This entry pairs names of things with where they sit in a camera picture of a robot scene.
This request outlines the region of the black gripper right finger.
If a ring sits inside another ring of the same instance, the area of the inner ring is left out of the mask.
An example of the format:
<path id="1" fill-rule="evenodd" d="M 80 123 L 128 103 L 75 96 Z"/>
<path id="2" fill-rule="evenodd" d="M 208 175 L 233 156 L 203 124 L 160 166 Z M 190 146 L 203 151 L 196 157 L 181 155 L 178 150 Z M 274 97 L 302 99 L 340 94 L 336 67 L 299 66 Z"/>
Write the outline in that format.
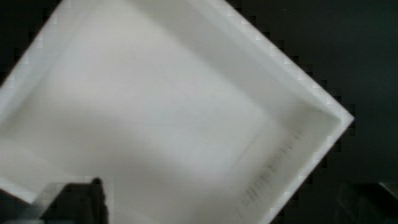
<path id="1" fill-rule="evenodd" d="M 398 183 L 343 183 L 334 224 L 398 224 Z"/>

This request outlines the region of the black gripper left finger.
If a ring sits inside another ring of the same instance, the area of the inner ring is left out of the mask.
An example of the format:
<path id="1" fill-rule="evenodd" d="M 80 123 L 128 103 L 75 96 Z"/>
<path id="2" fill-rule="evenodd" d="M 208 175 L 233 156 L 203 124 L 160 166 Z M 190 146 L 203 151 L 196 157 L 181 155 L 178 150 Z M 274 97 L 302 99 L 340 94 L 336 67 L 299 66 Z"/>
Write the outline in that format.
<path id="1" fill-rule="evenodd" d="M 109 207 L 100 178 L 70 183 L 41 215 L 45 224 L 109 224 Z"/>

